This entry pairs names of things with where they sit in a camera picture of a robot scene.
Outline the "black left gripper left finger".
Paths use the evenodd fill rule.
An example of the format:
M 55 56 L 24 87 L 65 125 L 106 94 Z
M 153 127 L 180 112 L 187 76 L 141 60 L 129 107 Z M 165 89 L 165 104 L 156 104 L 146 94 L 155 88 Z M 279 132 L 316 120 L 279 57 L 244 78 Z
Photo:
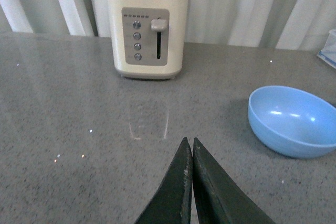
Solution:
M 136 223 L 190 223 L 193 159 L 184 137 L 153 198 Z

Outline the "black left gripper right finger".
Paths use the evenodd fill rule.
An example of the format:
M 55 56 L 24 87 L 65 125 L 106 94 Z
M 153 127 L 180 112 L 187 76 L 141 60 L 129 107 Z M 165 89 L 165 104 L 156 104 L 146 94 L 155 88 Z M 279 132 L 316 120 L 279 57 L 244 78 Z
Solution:
M 193 144 L 193 189 L 199 223 L 274 223 L 197 138 Z

